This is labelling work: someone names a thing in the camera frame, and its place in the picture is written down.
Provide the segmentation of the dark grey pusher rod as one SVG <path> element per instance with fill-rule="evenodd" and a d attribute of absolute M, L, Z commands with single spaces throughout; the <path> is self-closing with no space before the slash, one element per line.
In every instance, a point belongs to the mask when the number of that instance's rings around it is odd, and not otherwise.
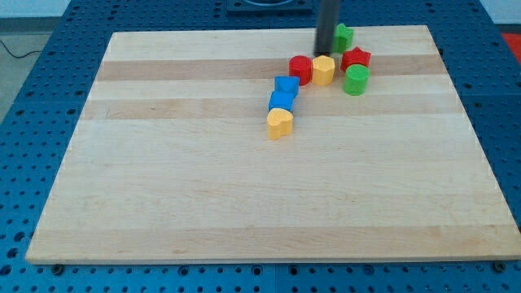
<path fill-rule="evenodd" d="M 340 0 L 321 0 L 313 43 L 313 56 L 329 56 L 333 51 L 335 27 L 339 19 Z"/>

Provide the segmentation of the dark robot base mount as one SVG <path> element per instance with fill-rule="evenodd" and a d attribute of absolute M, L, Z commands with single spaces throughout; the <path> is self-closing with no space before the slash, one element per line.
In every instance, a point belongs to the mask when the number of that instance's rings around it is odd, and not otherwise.
<path fill-rule="evenodd" d="M 312 12 L 313 0 L 226 0 L 229 14 Z"/>

